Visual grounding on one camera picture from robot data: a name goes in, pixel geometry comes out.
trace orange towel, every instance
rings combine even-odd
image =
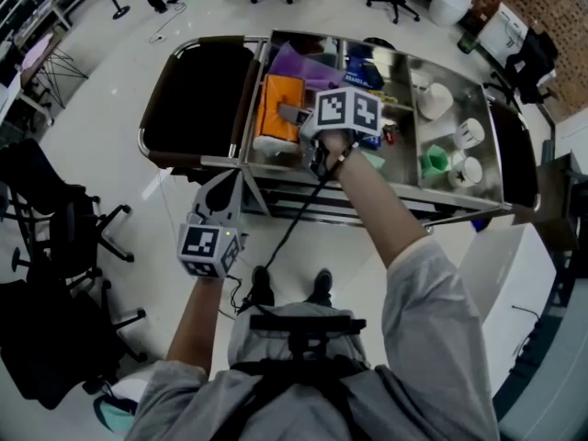
[[[304,103],[304,81],[281,75],[266,75],[257,109],[255,137],[268,136],[288,142],[299,142],[299,127],[282,119],[278,105],[286,103],[302,107]]]

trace white cup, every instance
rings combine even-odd
[[[483,177],[480,162],[474,157],[467,157],[458,162],[447,173],[447,179],[452,187],[473,187],[478,185]]]
[[[417,97],[416,104],[423,116],[435,120],[451,108],[453,96],[446,86],[433,83]]]
[[[453,134],[453,142],[458,149],[471,149],[484,140],[486,133],[484,128],[477,119],[469,118],[461,123],[455,134]]]

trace gray sleeve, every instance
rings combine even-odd
[[[498,439],[481,318],[427,237],[390,266],[382,331],[390,370],[448,439]]]
[[[155,363],[125,441],[162,439],[207,380],[201,367],[179,361]]]

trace tiled floor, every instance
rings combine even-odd
[[[272,28],[285,28],[359,40],[380,37],[401,51],[438,62],[479,82],[488,78],[490,70],[480,55],[465,56],[459,51],[458,30],[433,25],[424,9],[420,23],[401,16],[395,26],[387,10],[382,6],[369,9],[365,0],[295,0],[291,6],[285,0],[260,0],[257,5],[249,0],[184,0],[186,11],[162,28],[175,15],[173,8],[158,15],[145,0],[119,1],[130,5],[131,11],[118,21],[111,19],[114,6],[108,0],[88,0],[73,15],[74,29],[62,48],[90,73],[90,78],[77,87],[41,145],[67,182],[85,185],[92,195],[102,197],[104,211],[120,203],[133,207],[133,213],[117,222],[111,232],[121,246],[135,253],[135,263],[123,263],[102,250],[99,263],[113,283],[115,308],[123,314],[136,307],[147,310],[146,321],[125,334],[154,356],[165,354],[193,282],[175,258],[175,234],[198,186],[158,171],[137,148],[143,110],[167,56],[176,46],[200,36],[268,35]],[[148,40],[155,32],[163,40],[150,44]],[[531,131],[538,154],[548,128],[534,113],[529,116],[534,120]],[[243,278],[238,296],[247,292],[253,267],[268,259],[288,226],[282,220],[258,217],[245,221],[251,236],[232,270]],[[18,236],[11,225],[0,227],[6,237],[0,241],[0,263],[4,265],[1,278],[13,280],[7,262]],[[458,264],[474,231],[470,224],[461,223],[436,227],[434,236]],[[363,229],[300,224],[271,268],[277,303],[304,299],[311,291],[312,279],[323,267],[334,274],[334,305],[368,318],[363,333],[367,355],[374,364],[384,362],[379,316],[385,270]],[[229,292],[233,286],[227,282],[221,304],[227,312],[231,311]],[[221,316],[215,371],[227,366],[231,328],[232,321]]]

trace gray shirt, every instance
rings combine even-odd
[[[351,314],[309,303],[277,315]],[[286,340],[249,332],[252,308],[235,320],[229,363],[289,359]],[[390,266],[382,314],[388,366],[342,379],[356,423],[374,440],[499,439],[481,320],[456,268],[430,238]],[[367,363],[358,336],[333,339],[327,356]],[[200,367],[160,362],[127,441],[208,440],[260,376],[237,370],[207,381]],[[347,440],[343,416],[313,387],[293,385],[247,422],[242,440]]]

